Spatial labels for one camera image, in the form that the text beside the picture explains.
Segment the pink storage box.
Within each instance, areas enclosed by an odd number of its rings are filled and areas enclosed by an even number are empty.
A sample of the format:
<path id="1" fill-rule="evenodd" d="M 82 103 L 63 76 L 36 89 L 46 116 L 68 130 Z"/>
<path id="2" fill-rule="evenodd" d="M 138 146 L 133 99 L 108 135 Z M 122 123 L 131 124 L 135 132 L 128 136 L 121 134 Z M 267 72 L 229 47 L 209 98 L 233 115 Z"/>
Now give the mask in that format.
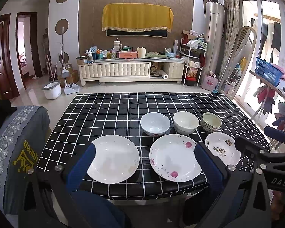
<path id="1" fill-rule="evenodd" d="M 135 59 L 137 58 L 137 51 L 120 51 L 120 59 Z"/>

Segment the cream white bowl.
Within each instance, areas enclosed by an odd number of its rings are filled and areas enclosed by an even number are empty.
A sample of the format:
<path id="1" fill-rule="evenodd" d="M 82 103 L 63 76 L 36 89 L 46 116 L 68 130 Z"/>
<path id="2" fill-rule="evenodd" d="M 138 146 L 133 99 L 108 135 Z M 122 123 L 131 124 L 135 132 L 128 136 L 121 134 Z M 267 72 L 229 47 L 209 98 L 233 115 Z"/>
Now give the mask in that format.
<path id="1" fill-rule="evenodd" d="M 173 122 L 176 132 L 183 135 L 192 134 L 200 125 L 197 116 L 185 111 L 175 113 L 173 116 Z"/>

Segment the arched floor mirror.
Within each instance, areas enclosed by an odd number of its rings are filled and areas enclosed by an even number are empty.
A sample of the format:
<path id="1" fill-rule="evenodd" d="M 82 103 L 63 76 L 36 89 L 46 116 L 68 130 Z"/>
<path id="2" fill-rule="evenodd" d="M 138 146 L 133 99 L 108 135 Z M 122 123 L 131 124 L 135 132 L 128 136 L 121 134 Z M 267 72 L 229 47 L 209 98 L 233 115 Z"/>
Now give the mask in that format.
<path id="1" fill-rule="evenodd" d="M 231 55 L 218 84 L 218 91 L 233 100 L 249 67 L 256 31 L 250 26 L 242 27 L 236 36 Z"/>

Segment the clothes drying rack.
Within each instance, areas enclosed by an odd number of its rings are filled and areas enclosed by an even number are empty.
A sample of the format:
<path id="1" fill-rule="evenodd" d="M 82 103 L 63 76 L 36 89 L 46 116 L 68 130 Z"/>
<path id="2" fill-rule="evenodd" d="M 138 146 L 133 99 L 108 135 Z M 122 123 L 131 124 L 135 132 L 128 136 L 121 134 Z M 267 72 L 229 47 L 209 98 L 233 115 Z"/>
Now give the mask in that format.
<path id="1" fill-rule="evenodd" d="M 253 71 L 249 73 L 256 77 L 262 85 L 254 93 L 254 97 L 260 100 L 260 106 L 251 120 L 258 124 L 262 115 L 272 112 L 275 117 L 272 126 L 276 127 L 278 131 L 285 132 L 285 87 L 279 89 L 257 73 Z"/>

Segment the cream tufted TV cabinet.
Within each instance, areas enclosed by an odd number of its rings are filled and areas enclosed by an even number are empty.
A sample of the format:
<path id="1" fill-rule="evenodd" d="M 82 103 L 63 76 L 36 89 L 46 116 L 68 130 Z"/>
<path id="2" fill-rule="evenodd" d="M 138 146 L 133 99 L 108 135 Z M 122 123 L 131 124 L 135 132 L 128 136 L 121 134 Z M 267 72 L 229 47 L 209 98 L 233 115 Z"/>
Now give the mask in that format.
<path id="1" fill-rule="evenodd" d="M 178 58 L 102 59 L 91 63 L 78 60 L 77 64 L 82 86 L 89 81 L 181 83 L 184 71 L 184 60 Z M 169 78 L 154 78 L 160 70 Z"/>

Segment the white metal shelf rack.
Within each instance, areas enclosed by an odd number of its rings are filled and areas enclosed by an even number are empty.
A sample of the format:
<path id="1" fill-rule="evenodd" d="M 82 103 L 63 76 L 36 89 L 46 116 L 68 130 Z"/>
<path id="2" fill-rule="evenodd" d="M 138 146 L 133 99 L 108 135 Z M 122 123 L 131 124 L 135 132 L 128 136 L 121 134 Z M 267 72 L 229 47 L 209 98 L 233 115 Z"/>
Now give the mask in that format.
<path id="1" fill-rule="evenodd" d="M 184 58 L 183 85 L 199 86 L 201 73 L 205 65 L 207 42 L 203 35 L 195 39 L 185 35 L 181 40 L 180 54 Z"/>

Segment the grey queen print cloth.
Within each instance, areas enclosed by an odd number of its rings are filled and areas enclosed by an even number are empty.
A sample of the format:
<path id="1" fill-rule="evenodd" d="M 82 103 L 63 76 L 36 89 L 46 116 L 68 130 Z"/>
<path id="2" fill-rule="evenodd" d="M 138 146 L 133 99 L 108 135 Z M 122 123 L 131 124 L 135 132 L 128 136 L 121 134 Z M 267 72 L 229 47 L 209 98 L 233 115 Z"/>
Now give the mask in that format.
<path id="1" fill-rule="evenodd" d="M 0 128 L 0 210 L 17 215 L 27 172 L 36 170 L 46 144 L 50 118 L 42 106 L 17 107 Z"/>

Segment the floral patterned green bowl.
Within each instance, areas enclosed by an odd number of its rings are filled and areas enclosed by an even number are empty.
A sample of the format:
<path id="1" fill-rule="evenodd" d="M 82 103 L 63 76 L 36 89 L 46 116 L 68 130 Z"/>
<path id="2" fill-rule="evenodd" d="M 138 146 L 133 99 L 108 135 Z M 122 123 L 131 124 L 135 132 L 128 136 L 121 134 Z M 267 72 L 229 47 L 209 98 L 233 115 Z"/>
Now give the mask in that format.
<path id="1" fill-rule="evenodd" d="M 204 113 L 201 118 L 201 126 L 208 133 L 218 132 L 222 126 L 222 120 L 213 113 Z"/>

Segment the silver standing air conditioner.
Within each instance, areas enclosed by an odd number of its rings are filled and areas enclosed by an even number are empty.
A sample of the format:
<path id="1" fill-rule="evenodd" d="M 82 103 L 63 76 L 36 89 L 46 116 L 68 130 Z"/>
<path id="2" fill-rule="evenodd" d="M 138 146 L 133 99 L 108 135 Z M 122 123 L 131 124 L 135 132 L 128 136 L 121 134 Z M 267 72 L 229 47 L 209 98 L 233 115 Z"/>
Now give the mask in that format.
<path id="1" fill-rule="evenodd" d="M 224 6 L 217 2 L 207 2 L 205 9 L 204 38 L 207 43 L 205 64 L 201 78 L 204 79 L 210 71 L 215 72 L 218 63 L 219 52 L 224 25 Z"/>

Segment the blue plastic basket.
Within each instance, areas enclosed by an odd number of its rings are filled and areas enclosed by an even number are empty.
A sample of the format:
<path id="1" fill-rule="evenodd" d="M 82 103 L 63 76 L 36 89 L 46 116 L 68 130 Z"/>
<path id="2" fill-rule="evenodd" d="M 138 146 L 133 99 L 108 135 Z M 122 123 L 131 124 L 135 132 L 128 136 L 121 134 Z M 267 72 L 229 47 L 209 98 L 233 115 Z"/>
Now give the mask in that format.
<path id="1" fill-rule="evenodd" d="M 277 87 L 280 83 L 283 74 L 281 70 L 258 57 L 256 57 L 256 66 L 254 72 L 275 87 Z"/>

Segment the white dustpan with broom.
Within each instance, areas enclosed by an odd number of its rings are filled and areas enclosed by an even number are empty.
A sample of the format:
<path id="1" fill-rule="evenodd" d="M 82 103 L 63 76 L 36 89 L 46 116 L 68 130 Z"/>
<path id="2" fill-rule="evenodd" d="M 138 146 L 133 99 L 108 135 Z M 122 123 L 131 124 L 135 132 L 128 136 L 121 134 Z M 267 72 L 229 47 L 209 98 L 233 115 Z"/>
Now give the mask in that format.
<path id="1" fill-rule="evenodd" d="M 77 84 L 74 84 L 73 82 L 67 83 L 67 77 L 70 77 L 70 72 L 69 70 L 66 69 L 66 64 L 65 64 L 65 57 L 64 57 L 64 26 L 61 27 L 61 60 L 62 60 L 62 66 L 63 70 L 61 71 L 61 76 L 64 79 L 64 94 L 65 95 L 70 95 L 70 94 L 75 94 L 80 91 L 80 87 Z"/>

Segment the cartoon print white plate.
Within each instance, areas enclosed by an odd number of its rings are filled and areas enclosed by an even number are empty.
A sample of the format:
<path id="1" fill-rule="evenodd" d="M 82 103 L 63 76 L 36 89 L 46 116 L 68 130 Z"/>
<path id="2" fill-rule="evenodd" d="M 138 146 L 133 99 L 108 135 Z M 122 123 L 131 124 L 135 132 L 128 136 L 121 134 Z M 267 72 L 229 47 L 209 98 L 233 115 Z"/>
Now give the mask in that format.
<path id="1" fill-rule="evenodd" d="M 226 166 L 236 166 L 240 161 L 241 153 L 235 147 L 235 140 L 229 135 L 221 132 L 214 132 L 206 137 L 205 145 L 219 157 Z"/>

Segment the black white grid tablecloth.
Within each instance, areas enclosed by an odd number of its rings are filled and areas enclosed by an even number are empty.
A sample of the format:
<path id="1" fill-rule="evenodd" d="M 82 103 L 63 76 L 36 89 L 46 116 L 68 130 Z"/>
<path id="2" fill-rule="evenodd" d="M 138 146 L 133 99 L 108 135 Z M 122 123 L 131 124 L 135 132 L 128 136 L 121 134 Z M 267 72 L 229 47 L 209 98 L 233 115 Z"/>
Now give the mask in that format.
<path id="1" fill-rule="evenodd" d="M 193 180 L 174 183 L 160 177 L 151 167 L 149 150 L 154 139 L 140 126 L 140 119 L 149 112 L 172 118 L 176 112 L 187 111 L 197 117 L 214 113 L 222 120 L 221 132 L 233 138 L 246 139 L 269 150 L 268 141 L 257 126 L 226 96 L 212 93 L 104 93 L 79 94 L 70 102 L 51 133 L 37 168 L 48 171 L 63 165 L 86 143 L 104 135 L 120 135 L 135 144 L 140 162 L 128 180 L 103 184 L 85 176 L 81 190 L 112 200 L 155 200 L 206 187 L 203 173 Z"/>

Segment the cream plastic jug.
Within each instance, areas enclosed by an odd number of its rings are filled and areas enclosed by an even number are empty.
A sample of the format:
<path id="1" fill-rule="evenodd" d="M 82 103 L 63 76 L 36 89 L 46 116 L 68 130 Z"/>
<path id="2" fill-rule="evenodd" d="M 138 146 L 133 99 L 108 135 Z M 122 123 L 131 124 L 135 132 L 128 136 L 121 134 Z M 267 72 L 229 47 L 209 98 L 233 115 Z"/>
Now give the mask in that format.
<path id="1" fill-rule="evenodd" d="M 145 58 L 146 57 L 146 49 L 144 47 L 137 48 L 137 57 L 138 58 Z"/>

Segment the white mop bucket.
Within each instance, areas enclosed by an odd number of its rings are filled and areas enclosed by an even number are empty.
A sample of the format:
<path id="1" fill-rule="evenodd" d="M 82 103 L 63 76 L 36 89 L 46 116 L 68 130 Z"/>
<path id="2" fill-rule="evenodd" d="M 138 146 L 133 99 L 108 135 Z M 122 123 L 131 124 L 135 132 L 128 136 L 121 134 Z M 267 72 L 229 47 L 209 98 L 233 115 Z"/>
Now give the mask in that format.
<path id="1" fill-rule="evenodd" d="M 48 100 L 57 99 L 61 95 L 61 83 L 51 81 L 42 88 L 42 91 Z"/>

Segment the pink floral white plate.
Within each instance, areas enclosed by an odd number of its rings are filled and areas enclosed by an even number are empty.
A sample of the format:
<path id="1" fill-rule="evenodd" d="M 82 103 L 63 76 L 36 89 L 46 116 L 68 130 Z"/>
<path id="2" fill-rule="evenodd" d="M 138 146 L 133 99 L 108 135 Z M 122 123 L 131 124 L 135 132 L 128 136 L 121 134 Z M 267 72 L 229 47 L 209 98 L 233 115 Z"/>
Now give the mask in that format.
<path id="1" fill-rule="evenodd" d="M 159 176 L 168 181 L 191 181 L 202 172 L 195 158 L 196 145 L 194 140 L 184 135 L 162 136 L 150 148 L 150 164 Z"/>

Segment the plain white plate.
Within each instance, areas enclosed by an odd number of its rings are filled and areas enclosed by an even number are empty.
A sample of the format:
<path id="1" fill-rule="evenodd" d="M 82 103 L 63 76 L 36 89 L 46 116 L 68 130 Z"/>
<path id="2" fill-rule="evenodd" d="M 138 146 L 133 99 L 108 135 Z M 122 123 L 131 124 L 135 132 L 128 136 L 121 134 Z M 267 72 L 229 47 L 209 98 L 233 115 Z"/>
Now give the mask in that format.
<path id="1" fill-rule="evenodd" d="M 103 184 L 117 184 L 130 178 L 138 169 L 140 156 L 129 139 L 119 135 L 105 135 L 92 141 L 95 157 L 87 174 Z"/>

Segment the pink tote bag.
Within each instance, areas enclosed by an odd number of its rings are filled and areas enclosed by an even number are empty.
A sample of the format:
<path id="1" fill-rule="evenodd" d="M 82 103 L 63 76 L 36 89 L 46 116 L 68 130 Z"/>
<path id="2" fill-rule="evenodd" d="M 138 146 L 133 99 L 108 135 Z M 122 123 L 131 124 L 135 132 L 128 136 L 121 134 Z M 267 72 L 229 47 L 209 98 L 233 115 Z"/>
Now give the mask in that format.
<path id="1" fill-rule="evenodd" d="M 219 80 L 217 79 L 215 74 L 205 75 L 200 86 L 202 89 L 205 89 L 207 91 L 213 91 L 215 90 L 218 81 Z"/>

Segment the brown wooden door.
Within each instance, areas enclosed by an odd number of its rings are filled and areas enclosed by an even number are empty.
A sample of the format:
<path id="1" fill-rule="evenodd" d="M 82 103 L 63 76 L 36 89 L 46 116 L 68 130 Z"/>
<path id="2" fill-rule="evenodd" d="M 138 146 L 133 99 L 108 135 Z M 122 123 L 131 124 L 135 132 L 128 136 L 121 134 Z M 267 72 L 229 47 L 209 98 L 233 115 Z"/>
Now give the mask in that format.
<path id="1" fill-rule="evenodd" d="M 9 52 L 10 14 L 0 15 L 0 92 L 3 99 L 19 96 Z"/>

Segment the yellow cloth covered television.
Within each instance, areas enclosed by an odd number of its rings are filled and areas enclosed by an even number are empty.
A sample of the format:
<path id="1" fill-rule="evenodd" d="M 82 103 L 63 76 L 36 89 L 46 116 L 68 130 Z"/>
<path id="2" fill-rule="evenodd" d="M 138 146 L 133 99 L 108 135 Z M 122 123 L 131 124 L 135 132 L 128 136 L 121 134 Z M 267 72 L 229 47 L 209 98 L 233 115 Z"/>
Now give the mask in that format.
<path id="1" fill-rule="evenodd" d="M 144 3 L 112 3 L 102 12 L 102 31 L 107 36 L 154 36 L 166 38 L 172 31 L 170 7 Z"/>

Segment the bluish white bowl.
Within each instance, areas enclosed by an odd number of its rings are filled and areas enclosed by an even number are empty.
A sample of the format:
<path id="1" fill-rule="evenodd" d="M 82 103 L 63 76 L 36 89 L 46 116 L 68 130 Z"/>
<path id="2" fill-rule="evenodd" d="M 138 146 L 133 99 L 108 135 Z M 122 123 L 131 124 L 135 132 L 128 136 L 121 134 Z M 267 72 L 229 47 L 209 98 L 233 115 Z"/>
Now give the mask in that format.
<path id="1" fill-rule="evenodd" d="M 170 128 L 170 120 L 161 113 L 147 113 L 140 119 L 140 125 L 144 132 L 152 137 L 164 135 Z"/>

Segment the white paper roll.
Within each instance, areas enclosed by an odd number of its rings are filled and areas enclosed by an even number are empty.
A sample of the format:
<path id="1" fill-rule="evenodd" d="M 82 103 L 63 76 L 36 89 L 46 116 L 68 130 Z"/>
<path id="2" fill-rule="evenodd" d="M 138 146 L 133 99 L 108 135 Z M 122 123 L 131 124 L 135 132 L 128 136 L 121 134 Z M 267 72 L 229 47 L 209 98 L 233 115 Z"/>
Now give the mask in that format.
<path id="1" fill-rule="evenodd" d="M 169 76 L 163 70 L 158 71 L 153 77 L 154 78 L 162 78 L 165 80 L 169 78 Z"/>

